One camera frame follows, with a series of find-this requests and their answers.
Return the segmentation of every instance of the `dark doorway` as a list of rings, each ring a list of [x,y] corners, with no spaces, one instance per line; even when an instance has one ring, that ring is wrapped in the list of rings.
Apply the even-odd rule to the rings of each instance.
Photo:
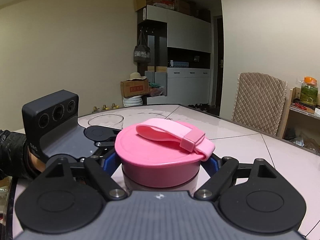
[[[217,90],[215,107],[220,108],[223,80],[223,20],[217,18],[217,40],[218,40],[218,68],[217,68]]]

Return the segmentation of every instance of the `pink strap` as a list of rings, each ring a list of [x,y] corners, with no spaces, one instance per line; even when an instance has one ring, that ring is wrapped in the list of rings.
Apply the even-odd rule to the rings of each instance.
[[[188,128],[180,123],[160,118],[152,118],[136,126],[137,133],[152,141],[180,142],[180,147],[188,152],[204,155],[203,161],[213,153],[214,143],[205,138],[198,128]]]

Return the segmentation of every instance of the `person's arm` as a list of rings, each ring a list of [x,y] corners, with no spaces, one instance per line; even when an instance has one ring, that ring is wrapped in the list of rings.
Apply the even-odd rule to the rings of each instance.
[[[26,136],[0,130],[0,179],[34,179],[39,170],[44,170],[44,164],[28,151]]]

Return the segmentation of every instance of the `jar with orange lid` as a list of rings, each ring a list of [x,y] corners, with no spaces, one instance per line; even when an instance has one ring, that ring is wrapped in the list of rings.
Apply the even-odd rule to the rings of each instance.
[[[304,82],[301,85],[300,101],[311,106],[316,106],[317,98],[317,80],[312,77],[305,77]]]

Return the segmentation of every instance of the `beige wall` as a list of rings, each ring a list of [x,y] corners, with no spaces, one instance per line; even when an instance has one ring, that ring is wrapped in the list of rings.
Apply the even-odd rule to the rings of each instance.
[[[79,114],[122,104],[136,70],[133,0],[25,0],[0,9],[0,129],[23,127],[21,107],[66,89]]]
[[[224,74],[220,115],[231,118],[237,76],[261,72],[295,86],[320,83],[320,0],[222,0]]]

